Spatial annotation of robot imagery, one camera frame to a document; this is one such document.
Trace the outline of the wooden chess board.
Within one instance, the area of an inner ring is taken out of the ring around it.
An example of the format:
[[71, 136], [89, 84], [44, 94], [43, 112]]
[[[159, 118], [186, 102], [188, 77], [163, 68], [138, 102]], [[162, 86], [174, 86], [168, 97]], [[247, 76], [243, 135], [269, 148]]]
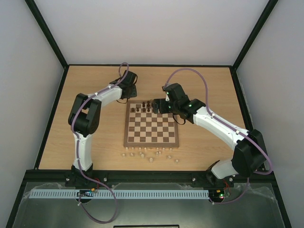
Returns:
[[147, 101], [131, 100], [126, 103], [125, 129], [123, 146], [141, 148], [178, 148], [178, 124], [172, 114], [154, 114], [150, 101], [150, 112], [147, 112]]

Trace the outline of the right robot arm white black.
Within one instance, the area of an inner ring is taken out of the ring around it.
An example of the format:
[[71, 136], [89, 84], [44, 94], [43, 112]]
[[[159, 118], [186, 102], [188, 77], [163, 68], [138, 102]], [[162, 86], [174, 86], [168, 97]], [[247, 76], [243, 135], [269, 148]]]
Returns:
[[178, 115], [184, 121], [208, 130], [232, 149], [231, 159], [216, 161], [207, 169], [206, 178], [210, 185], [218, 186], [228, 176], [249, 178], [253, 173], [263, 174], [258, 168], [270, 159], [261, 132], [235, 126], [212, 112], [207, 103], [190, 100], [178, 83], [164, 87], [163, 91], [165, 98], [152, 101], [155, 114]]

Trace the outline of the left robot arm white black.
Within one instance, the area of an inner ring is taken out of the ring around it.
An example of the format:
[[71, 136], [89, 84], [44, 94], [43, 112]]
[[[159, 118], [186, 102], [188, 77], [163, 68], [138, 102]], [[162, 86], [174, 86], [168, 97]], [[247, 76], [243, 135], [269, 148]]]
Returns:
[[75, 159], [71, 171], [66, 173], [67, 187], [91, 187], [93, 179], [93, 161], [91, 156], [93, 134], [96, 132], [102, 107], [120, 99], [137, 96], [138, 76], [128, 70], [119, 78], [110, 82], [104, 89], [93, 94], [79, 93], [68, 117], [75, 139]]

